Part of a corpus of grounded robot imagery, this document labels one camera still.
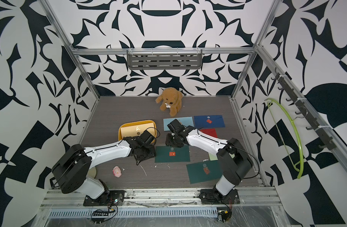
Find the yellow plastic storage box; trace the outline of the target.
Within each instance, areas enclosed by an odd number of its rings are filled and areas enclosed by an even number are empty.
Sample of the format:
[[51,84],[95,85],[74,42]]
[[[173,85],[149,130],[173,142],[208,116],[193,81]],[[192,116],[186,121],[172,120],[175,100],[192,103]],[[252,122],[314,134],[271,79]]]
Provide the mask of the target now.
[[156,129],[155,122],[152,120],[143,120],[123,124],[118,131],[118,140],[120,141],[125,137],[140,136],[146,130],[155,138],[157,137],[158,130]]

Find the yellow envelope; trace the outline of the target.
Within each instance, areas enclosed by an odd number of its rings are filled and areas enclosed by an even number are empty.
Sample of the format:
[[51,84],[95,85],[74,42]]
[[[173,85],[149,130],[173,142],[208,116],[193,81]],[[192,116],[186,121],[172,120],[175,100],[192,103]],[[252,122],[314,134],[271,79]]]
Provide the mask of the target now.
[[120,135],[122,139],[124,137],[135,137],[140,136],[146,130],[150,132],[154,137],[157,136],[153,123],[123,126],[120,128]]

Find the light blue envelope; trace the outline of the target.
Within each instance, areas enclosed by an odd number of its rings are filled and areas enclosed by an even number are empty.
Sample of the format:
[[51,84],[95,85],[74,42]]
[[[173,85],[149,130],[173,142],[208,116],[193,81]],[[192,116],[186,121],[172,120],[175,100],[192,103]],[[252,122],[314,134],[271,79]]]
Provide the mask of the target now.
[[169,131],[169,128],[167,125],[175,119],[177,119],[184,126],[194,126],[194,122],[193,122],[192,117],[166,118],[166,119],[163,119],[164,131]]

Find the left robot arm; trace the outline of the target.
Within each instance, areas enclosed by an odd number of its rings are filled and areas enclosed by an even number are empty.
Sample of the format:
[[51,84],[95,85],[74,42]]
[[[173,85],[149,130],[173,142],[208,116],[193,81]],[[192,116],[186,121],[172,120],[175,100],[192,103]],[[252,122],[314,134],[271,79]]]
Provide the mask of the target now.
[[88,175],[90,169],[120,158],[134,157],[136,164],[154,158],[156,137],[145,130],[135,137],[125,137],[118,142],[98,147],[71,146],[52,168],[55,183],[63,194],[78,192],[94,202],[107,204],[111,193],[102,180]]

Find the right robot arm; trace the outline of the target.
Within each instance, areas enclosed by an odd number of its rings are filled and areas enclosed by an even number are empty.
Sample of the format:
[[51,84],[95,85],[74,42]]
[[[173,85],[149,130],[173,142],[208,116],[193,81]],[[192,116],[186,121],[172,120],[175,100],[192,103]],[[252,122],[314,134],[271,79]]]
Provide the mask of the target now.
[[166,136],[167,146],[181,148],[184,145],[189,145],[217,157],[223,174],[213,189],[200,191],[199,198],[203,204],[228,205],[237,197],[236,186],[244,179],[258,176],[258,174],[246,176],[253,168],[254,163],[259,166],[259,162],[253,155],[244,150],[237,139],[218,139],[193,126],[184,126],[177,119],[170,122],[167,127],[171,131]]

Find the dark green envelope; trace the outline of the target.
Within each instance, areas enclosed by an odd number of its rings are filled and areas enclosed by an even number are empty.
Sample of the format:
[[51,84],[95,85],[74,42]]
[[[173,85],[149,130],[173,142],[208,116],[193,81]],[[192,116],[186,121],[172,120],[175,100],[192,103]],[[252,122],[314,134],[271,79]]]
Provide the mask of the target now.
[[155,151],[156,163],[190,162],[189,146],[183,146],[182,148],[157,146]]
[[217,160],[188,164],[186,168],[191,184],[220,179],[223,174]]

